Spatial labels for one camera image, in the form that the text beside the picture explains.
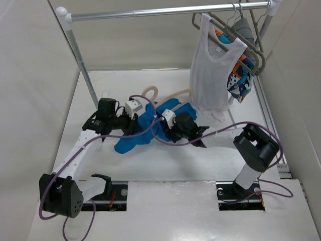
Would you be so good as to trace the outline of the beige wooden hanger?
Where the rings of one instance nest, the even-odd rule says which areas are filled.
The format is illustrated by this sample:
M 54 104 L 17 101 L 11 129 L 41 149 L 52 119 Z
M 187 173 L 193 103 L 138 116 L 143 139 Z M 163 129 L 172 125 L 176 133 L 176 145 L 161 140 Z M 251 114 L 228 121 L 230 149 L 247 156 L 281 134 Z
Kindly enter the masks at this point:
M 178 105 L 176 105 L 175 107 L 171 108 L 170 111 L 175 112 L 178 108 L 180 108 L 181 106 L 185 105 L 186 103 L 190 102 L 192 100 L 193 97 L 193 91 L 191 89 L 184 89 L 184 90 L 180 90 L 177 91 L 165 98 L 163 98 L 161 101 L 159 101 L 157 104 L 154 103 L 156 97 L 158 96 L 158 88 L 154 85 L 147 87 L 143 92 L 142 92 L 142 96 L 146 97 L 147 93 L 152 91 L 153 92 L 153 96 L 150 98 L 150 101 L 152 102 L 152 104 L 155 106 L 155 108 L 160 107 L 162 104 L 164 104 L 165 102 L 167 102 L 168 100 L 172 99 L 172 98 L 177 98 L 180 95 L 184 95 L 187 94 L 187 98 L 183 101 L 180 102 Z

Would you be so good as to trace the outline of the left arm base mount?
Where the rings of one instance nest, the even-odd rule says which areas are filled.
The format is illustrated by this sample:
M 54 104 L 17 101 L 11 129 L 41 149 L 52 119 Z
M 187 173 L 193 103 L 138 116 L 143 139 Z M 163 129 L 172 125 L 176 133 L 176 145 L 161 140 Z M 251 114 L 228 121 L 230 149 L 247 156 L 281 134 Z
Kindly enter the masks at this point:
M 126 211 L 128 196 L 128 182 L 113 181 L 112 188 L 107 194 L 99 194 L 92 198 L 96 211 L 117 212 Z

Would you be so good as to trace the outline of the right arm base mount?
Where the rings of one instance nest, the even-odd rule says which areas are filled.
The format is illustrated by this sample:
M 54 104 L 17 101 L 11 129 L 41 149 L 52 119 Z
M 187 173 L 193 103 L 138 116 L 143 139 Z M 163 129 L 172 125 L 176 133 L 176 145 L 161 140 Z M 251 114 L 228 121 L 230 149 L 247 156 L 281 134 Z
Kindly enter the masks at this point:
M 264 202 L 260 191 L 260 185 L 255 181 L 249 189 L 237 187 L 233 182 L 217 182 L 217 198 L 220 211 L 264 211 Z

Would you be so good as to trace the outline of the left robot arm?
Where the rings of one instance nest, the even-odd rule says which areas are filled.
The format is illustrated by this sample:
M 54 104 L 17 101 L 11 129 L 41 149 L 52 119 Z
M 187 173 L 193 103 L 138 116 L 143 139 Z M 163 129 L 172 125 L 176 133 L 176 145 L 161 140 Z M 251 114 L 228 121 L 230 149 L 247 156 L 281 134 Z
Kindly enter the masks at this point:
M 51 174 L 41 176 L 40 212 L 75 218 L 85 202 L 97 196 L 106 199 L 111 195 L 112 181 L 109 176 L 95 173 L 86 181 L 80 181 L 80 177 L 92 155 L 113 130 L 121 130 L 127 136 L 142 131 L 137 114 L 142 104 L 130 99 L 122 113 L 117 115 L 117 103 L 113 98 L 101 98 L 97 111 L 83 125 L 69 155 Z

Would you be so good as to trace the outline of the blue t shirt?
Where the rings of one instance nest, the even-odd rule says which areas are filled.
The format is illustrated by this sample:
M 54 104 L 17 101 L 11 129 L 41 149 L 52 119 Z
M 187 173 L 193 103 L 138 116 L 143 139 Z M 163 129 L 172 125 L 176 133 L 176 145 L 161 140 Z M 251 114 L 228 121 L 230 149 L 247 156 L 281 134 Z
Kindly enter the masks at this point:
M 156 111 L 159 114 L 162 114 L 166 109 L 172 109 L 179 104 L 181 103 L 177 98 L 171 98 L 170 100 L 166 101 L 164 104 L 157 107 Z M 193 120 L 197 119 L 196 111 L 192 108 L 190 103 L 186 103 L 174 111 L 176 115 L 184 112 L 187 112 L 193 118 Z M 151 107 L 150 104 L 147 104 L 145 107 L 145 113 L 143 113 L 138 118 L 138 123 L 145 131 L 151 125 L 152 121 L 153 121 L 153 108 Z M 160 123 L 156 123 L 152 129 L 154 134 L 158 136 L 160 139 L 166 142 L 170 141 L 170 139 L 165 136 L 165 133 Z M 148 131 L 139 137 L 119 139 L 119 141 L 114 145 L 114 150 L 119 154 L 125 154 L 131 151 L 136 145 L 149 144 L 153 138 L 154 136 L 152 135 L 151 131 Z

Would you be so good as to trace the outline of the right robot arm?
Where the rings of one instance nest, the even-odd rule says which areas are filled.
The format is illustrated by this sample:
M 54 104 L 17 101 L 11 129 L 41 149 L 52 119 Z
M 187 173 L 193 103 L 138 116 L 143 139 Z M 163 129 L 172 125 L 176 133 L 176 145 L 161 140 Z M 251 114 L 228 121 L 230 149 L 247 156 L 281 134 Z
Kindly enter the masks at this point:
M 223 147 L 239 152 L 245 164 L 231 185 L 234 198 L 242 198 L 250 192 L 252 184 L 280 151 L 278 142 L 256 123 L 216 131 L 209 126 L 198 126 L 187 112 L 176 115 L 166 109 L 162 118 L 164 133 L 174 143 L 186 139 L 199 148 Z

